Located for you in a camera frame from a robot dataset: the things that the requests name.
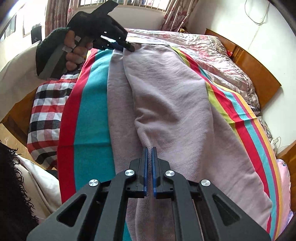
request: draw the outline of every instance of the wooden bed frame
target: wooden bed frame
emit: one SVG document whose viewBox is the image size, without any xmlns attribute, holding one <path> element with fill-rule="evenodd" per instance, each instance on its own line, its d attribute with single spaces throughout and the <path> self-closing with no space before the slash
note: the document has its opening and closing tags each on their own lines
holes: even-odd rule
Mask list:
<svg viewBox="0 0 296 241">
<path fill-rule="evenodd" d="M 230 56 L 231 60 L 240 67 L 253 82 L 259 99 L 260 108 L 263 109 L 281 87 L 280 82 L 278 82 L 263 64 L 240 46 L 209 29 L 206 30 L 205 35 L 218 37 L 226 50 L 232 53 Z"/>
</svg>

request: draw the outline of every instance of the checkered bedding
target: checkered bedding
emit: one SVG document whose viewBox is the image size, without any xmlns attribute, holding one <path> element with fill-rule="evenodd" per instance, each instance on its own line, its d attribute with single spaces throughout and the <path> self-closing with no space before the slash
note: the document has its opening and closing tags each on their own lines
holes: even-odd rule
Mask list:
<svg viewBox="0 0 296 241">
<path fill-rule="evenodd" d="M 59 129 L 65 103 L 78 74 L 49 80 L 37 89 L 29 125 L 27 148 L 33 159 L 46 169 L 57 168 Z"/>
</svg>

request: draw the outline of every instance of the white sleeve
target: white sleeve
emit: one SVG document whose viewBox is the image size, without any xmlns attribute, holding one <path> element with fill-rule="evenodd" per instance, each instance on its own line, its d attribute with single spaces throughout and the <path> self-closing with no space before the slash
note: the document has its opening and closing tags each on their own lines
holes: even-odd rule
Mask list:
<svg viewBox="0 0 296 241">
<path fill-rule="evenodd" d="M 0 71 L 0 121 L 15 103 L 44 83 L 36 72 L 38 43 L 18 54 Z"/>
</svg>

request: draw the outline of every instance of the screw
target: screw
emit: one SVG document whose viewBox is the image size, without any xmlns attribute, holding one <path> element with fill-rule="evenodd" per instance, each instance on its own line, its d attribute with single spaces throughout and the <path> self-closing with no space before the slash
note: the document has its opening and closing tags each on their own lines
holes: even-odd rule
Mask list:
<svg viewBox="0 0 296 241">
<path fill-rule="evenodd" d="M 95 186 L 97 186 L 99 184 L 99 181 L 97 180 L 97 179 L 91 179 L 90 181 L 89 181 L 89 185 L 91 186 L 91 187 L 95 187 Z"/>
<path fill-rule="evenodd" d="M 165 175 L 168 176 L 168 177 L 172 177 L 173 175 L 175 175 L 175 172 L 172 171 L 172 170 L 168 170 L 165 172 Z"/>
<path fill-rule="evenodd" d="M 200 183 L 205 187 L 208 187 L 209 185 L 211 185 L 211 182 L 207 179 L 201 180 Z"/>
<path fill-rule="evenodd" d="M 131 169 L 128 169 L 125 171 L 124 173 L 126 176 L 132 176 L 135 174 L 135 171 L 134 170 L 131 170 Z"/>
</svg>

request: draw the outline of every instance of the human hand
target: human hand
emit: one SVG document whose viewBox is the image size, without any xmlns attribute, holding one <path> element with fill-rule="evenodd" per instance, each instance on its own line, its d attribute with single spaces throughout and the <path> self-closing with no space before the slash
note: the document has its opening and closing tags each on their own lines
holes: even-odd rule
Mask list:
<svg viewBox="0 0 296 241">
<path fill-rule="evenodd" d="M 74 42 L 75 33 L 72 30 L 69 30 L 64 39 L 64 45 L 67 47 L 73 48 L 75 46 Z M 69 71 L 75 70 L 77 68 L 77 64 L 81 64 L 86 57 L 87 52 L 91 50 L 93 47 L 93 43 L 87 43 L 85 47 L 77 46 L 74 48 L 72 53 L 67 53 L 66 55 L 66 68 Z"/>
</svg>

